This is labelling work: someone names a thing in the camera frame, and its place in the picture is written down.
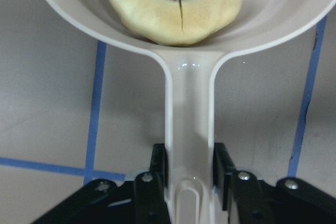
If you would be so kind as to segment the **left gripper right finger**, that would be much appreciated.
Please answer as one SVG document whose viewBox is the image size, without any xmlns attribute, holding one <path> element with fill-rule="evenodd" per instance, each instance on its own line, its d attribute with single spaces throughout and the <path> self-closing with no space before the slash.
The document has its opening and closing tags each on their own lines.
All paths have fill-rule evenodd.
<svg viewBox="0 0 336 224">
<path fill-rule="evenodd" d="M 264 198 L 257 177 L 237 170 L 223 143 L 214 145 L 213 182 L 228 223 L 265 223 Z"/>
</svg>

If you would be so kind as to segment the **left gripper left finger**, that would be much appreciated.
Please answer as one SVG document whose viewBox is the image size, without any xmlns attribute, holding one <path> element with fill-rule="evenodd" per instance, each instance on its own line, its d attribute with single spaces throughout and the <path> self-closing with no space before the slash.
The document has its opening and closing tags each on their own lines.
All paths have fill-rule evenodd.
<svg viewBox="0 0 336 224">
<path fill-rule="evenodd" d="M 165 145 L 154 144 L 149 170 L 134 180 L 135 223 L 168 223 L 167 170 Z"/>
</svg>

